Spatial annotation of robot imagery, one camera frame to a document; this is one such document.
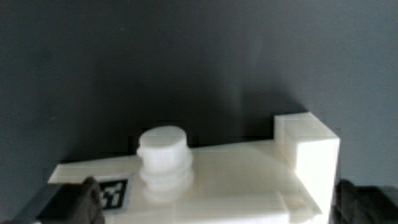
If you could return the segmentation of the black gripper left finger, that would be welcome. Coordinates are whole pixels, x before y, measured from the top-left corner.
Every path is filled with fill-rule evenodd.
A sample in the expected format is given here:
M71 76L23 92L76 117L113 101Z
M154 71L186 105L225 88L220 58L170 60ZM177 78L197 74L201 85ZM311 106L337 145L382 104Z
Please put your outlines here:
M37 215L41 224L105 224L99 184L92 177L62 184Z

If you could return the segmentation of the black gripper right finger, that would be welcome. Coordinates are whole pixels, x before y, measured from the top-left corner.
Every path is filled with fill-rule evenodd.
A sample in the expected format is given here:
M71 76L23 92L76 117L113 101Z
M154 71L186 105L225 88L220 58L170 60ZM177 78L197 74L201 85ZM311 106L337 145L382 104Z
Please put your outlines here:
M355 186L341 179L334 196L332 224L398 224L398 187Z

